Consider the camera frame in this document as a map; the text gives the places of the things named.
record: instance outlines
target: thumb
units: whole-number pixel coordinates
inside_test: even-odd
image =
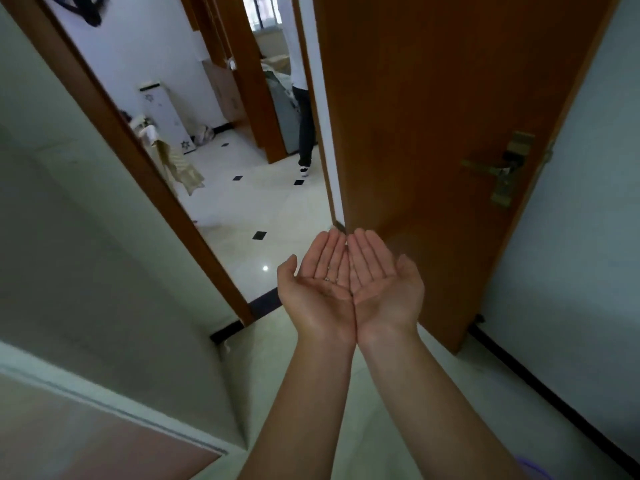
[[[415,263],[406,256],[406,254],[400,255],[398,261],[396,262],[396,268],[398,275],[402,279],[420,282],[422,281],[420,277],[420,271],[418,271],[418,266],[416,266]]]
[[[278,284],[283,285],[293,281],[293,274],[298,267],[298,258],[295,254],[289,256],[289,258],[278,266]]]

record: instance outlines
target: black pants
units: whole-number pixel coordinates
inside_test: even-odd
[[[311,112],[309,91],[293,86],[293,95],[300,106],[300,166],[311,165],[311,150],[316,144],[316,126]]]

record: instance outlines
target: white wall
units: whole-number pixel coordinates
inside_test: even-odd
[[[254,32],[260,52],[265,57],[273,57],[274,55],[284,55],[289,53],[287,41],[284,39],[282,29],[279,27],[269,28]]]
[[[0,6],[0,125],[112,234],[204,333],[237,320],[100,133]]]
[[[161,80],[192,134],[197,124],[227,122],[197,59],[180,0],[109,0],[99,27],[47,3],[119,108],[140,114],[138,88]]]
[[[640,460],[640,0],[622,0],[486,293],[483,326]]]
[[[242,446],[212,342],[7,139],[0,133],[0,340]],[[0,350],[4,367],[5,347]],[[53,374],[46,379],[57,383]]]
[[[336,220],[344,224],[342,196],[340,195],[340,182],[338,181],[338,167],[335,163],[335,149],[333,147],[333,134],[331,121],[329,120],[329,104],[326,100],[326,87],[324,86],[324,73],[322,60],[320,58],[320,44],[318,43],[314,1],[298,1],[300,2],[300,15],[302,16],[302,26],[305,31],[305,41],[307,42],[309,69],[311,70],[311,80],[314,85],[318,122],[320,124],[320,133],[324,147],[324,158],[326,160],[327,174],[329,175],[329,185],[331,186],[333,195],[333,209]]]

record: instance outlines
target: white shirt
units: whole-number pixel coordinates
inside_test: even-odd
[[[302,64],[302,52],[300,51],[300,39],[296,29],[296,19],[293,15],[291,0],[278,0],[278,11],[282,18],[282,33],[289,48],[289,61],[291,63],[291,82],[294,87],[308,91],[305,67]]]

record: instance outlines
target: tiled floor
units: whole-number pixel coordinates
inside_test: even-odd
[[[556,479],[628,479],[608,456],[469,337],[453,357],[424,329],[423,341],[507,448]],[[293,354],[296,332],[281,307],[220,346],[236,414],[249,445],[267,417]],[[196,480],[231,480],[247,453],[220,458]],[[353,361],[333,479],[420,479],[359,351]]]
[[[176,185],[180,202],[247,301],[275,288],[277,266],[291,254],[300,263],[313,237],[332,224],[317,148],[303,185],[294,185],[297,155],[267,165],[233,130],[187,158],[205,187],[188,196]],[[261,241],[253,239],[259,231],[266,232]]]

